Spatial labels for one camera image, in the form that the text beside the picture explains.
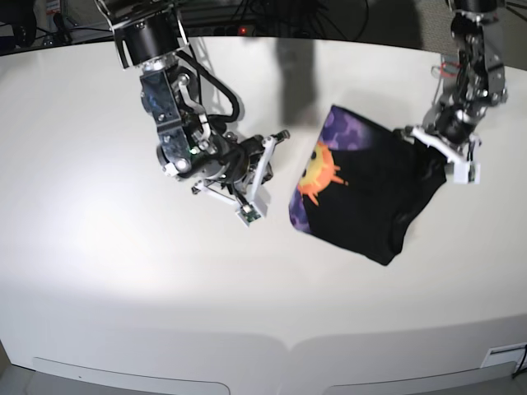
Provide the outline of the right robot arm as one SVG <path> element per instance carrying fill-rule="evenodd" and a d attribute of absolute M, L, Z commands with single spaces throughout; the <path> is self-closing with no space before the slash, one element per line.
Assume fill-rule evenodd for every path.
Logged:
<path fill-rule="evenodd" d="M 96 6 L 123 68 L 142 72 L 142 106 L 156 124 L 156 156 L 164 175 L 194 180 L 194 194 L 233 207 L 246 225 L 264 218 L 271 158 L 290 133 L 241 139 L 228 131 L 240 116 L 240 102 L 193 56 L 178 2 L 98 1 Z"/>

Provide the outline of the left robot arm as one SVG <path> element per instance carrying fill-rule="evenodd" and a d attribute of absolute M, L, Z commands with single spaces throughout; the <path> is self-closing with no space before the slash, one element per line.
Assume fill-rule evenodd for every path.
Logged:
<path fill-rule="evenodd" d="M 455 83 L 446 88 L 418 127 L 455 153 L 481 145 L 475 133 L 490 108 L 506 103 L 508 92 L 503 63 L 504 38 L 498 10 L 505 1 L 448 1 L 454 17 L 450 25 L 457 44 Z"/>

